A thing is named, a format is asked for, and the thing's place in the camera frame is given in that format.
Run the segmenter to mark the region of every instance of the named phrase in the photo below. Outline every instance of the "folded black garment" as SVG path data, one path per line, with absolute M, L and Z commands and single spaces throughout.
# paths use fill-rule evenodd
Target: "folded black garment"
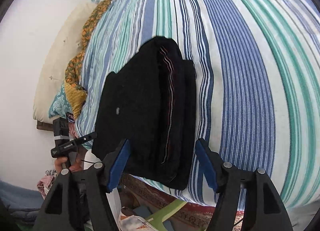
M 92 153 L 101 160 L 123 138 L 132 153 L 125 172 L 174 189 L 188 183 L 195 135 L 196 83 L 172 39 L 155 37 L 105 81 Z

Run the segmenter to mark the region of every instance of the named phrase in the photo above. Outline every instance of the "patterned rug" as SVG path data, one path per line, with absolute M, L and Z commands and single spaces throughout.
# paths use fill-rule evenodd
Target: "patterned rug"
M 133 193 L 137 194 L 144 200 L 148 201 L 151 205 L 156 208 L 164 208 L 176 198 L 170 196 L 148 184 L 132 177 L 129 174 L 123 174 L 120 182 L 125 185 Z M 214 212 L 214 207 L 200 206 L 194 203 L 187 203 L 182 209 L 173 215 L 174 218 L 180 220 L 181 222 L 191 226 L 198 227 L 200 229 L 206 229 L 212 214 Z M 236 214 L 235 223 L 243 218 L 243 211 L 238 211 Z M 241 223 L 233 228 L 233 231 L 241 230 Z

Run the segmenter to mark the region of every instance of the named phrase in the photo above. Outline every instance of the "teal floral pillow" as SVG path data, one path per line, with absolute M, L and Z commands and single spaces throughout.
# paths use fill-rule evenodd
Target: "teal floral pillow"
M 67 112 L 73 114 L 71 105 L 66 98 L 64 84 L 62 84 L 61 89 L 54 97 L 52 105 L 49 109 L 49 118 L 52 118 L 55 115 L 60 115 L 61 117 L 66 118 Z

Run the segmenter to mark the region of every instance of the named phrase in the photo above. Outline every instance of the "black cable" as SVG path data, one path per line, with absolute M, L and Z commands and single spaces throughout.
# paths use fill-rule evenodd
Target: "black cable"
M 243 218 L 240 219 L 238 222 L 236 222 L 236 223 L 233 225 L 233 227 L 235 227 L 236 225 L 238 225 L 242 220 L 243 220 Z
M 88 161 L 85 161 L 85 160 L 81 160 L 81 161 L 86 162 L 86 163 L 90 163 L 90 164 L 95 164 L 93 162 L 88 162 Z

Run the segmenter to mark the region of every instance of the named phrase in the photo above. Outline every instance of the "white wall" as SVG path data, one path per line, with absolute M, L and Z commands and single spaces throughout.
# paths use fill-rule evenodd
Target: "white wall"
M 36 129 L 33 98 L 44 59 L 76 5 L 91 0 L 14 0 L 0 23 L 0 179 L 36 189 L 53 168 L 53 133 Z

